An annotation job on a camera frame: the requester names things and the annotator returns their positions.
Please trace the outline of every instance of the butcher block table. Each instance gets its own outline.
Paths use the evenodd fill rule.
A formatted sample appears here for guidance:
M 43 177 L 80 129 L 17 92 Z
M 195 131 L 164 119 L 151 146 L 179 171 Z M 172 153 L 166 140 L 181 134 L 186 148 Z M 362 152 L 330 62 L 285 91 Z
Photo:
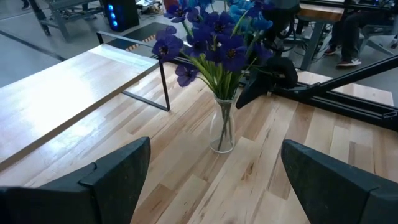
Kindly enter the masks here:
M 85 55 L 85 62 L 78 63 L 80 58 L 83 60 L 80 55 L 71 59 L 76 63 L 70 67 L 56 65 L 49 70 L 87 73 L 88 67 L 92 66 L 87 59 L 97 56 Z M 133 72 L 124 65 L 118 67 L 108 62 L 96 72 L 111 73 L 114 76 L 112 82 L 116 82 Z M 261 96 L 241 110 L 235 110 L 236 147 L 229 154 L 216 154 L 208 148 L 213 95 L 200 80 L 186 88 L 179 87 L 174 75 L 175 65 L 165 64 L 164 68 L 170 112 L 116 94 L 82 119 L 73 120 L 69 128 L 46 139 L 29 153 L 15 157 L 17 160 L 13 163 L 4 165 L 0 185 L 38 187 L 141 136 L 151 138 L 152 155 L 131 223 L 308 224 L 280 159 L 284 139 L 293 139 L 398 181 L 397 133 L 275 95 Z M 308 83 L 328 79 L 308 72 L 299 75 L 300 81 Z M 28 77 L 13 85 L 35 85 L 36 82 L 34 77 Z M 80 80 L 69 82 L 77 85 Z M 90 85 L 88 82 L 86 86 L 86 95 L 101 92 L 92 87 L 107 88 L 101 83 Z M 162 103 L 159 70 L 136 80 L 127 90 Z M 21 89 L 14 91 L 15 95 L 23 94 Z M 366 86 L 350 84 L 337 91 L 392 104 L 391 93 Z M 61 103 L 57 99 L 47 100 L 40 105 L 43 113 Z M 37 122 L 24 126 L 24 120 L 19 119 L 29 116 L 37 118 Z M 50 118 L 41 116 L 38 111 L 23 116 L 7 114 L 1 119 L 14 119 L 13 123 L 20 125 L 15 127 L 20 130 L 18 133 L 29 133 L 26 130 L 29 128 L 38 130 L 40 135 L 44 134 L 40 130 L 44 130 L 46 120 Z M 26 144 L 28 142 L 15 137 L 3 143 L 1 150 L 23 148 Z

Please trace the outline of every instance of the concrete floor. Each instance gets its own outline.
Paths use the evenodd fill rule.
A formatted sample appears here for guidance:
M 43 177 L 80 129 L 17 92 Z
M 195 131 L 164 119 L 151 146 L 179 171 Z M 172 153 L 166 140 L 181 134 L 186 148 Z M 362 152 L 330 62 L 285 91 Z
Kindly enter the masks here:
M 44 9 L 48 7 L 43 0 L 38 0 L 38 4 Z M 80 20 L 67 24 L 72 41 L 70 43 L 66 43 L 57 29 L 50 28 L 52 35 L 49 37 L 44 35 L 33 13 L 30 11 L 21 11 L 21 6 L 22 1 L 0 0 L 0 30 L 45 50 L 54 52 L 64 58 L 71 58 L 87 51 L 88 49 L 96 47 L 98 45 L 98 40 L 95 34 L 97 30 L 111 32 L 107 25 L 107 21 L 101 14 L 98 14 L 97 19 L 95 20 Z M 90 6 L 97 7 L 98 3 L 91 3 L 89 7 Z M 222 2 L 216 2 L 215 8 L 216 10 L 218 8 L 222 10 Z M 48 9 L 44 10 L 44 13 L 47 16 L 50 14 Z M 163 16 L 157 16 L 153 19 L 143 17 L 140 20 L 139 26 L 126 30 L 121 33 L 121 35 L 142 26 L 146 26 L 151 22 L 171 24 L 170 21 Z M 177 29 L 179 36 L 184 35 L 185 31 L 180 24 L 177 26 Z M 388 45 L 392 40 L 392 37 L 375 37 L 375 40 L 383 45 Z M 0 87 L 60 62 L 53 57 L 49 57 L 48 55 L 26 47 L 25 45 L 8 39 L 2 35 L 0 35 L 0 52 L 0 66 L 2 68 L 0 72 Z M 290 56 L 296 65 L 301 63 L 302 58 L 298 54 L 292 52 Z M 364 51 L 361 53 L 362 66 L 369 65 L 370 63 L 380 61 L 384 58 L 387 58 L 387 55 L 377 52 L 369 47 L 365 47 Z M 349 70 L 335 69 L 335 63 L 338 62 L 338 60 L 338 55 L 326 57 L 313 63 L 310 67 L 310 71 L 329 77 L 339 77 L 349 72 Z M 397 71 L 397 69 L 390 70 L 371 78 L 361 80 L 358 83 L 391 91 L 394 96 L 394 102 L 398 105 L 398 89 L 396 88 L 398 84 L 398 75 L 396 75 Z

